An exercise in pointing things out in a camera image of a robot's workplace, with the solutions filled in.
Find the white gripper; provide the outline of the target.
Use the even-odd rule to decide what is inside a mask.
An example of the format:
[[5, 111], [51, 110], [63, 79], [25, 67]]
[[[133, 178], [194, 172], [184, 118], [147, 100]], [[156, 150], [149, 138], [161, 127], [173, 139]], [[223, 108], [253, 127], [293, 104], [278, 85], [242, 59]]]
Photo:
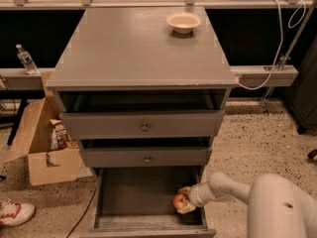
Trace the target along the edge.
[[196, 209], [196, 206], [202, 207], [210, 200], [210, 188], [207, 182], [198, 183], [192, 187], [186, 186], [178, 190], [178, 192], [188, 195], [189, 201], [182, 202], [177, 212], [180, 214], [187, 214]]

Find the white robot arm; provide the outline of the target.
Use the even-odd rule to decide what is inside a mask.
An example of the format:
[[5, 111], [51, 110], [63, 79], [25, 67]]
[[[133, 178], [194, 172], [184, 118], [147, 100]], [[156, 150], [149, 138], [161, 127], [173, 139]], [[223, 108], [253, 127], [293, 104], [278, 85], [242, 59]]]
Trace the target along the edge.
[[248, 238], [317, 238], [317, 199], [279, 175], [261, 175], [245, 184], [214, 173], [207, 182], [180, 189], [172, 203], [186, 214], [234, 198], [248, 207]]

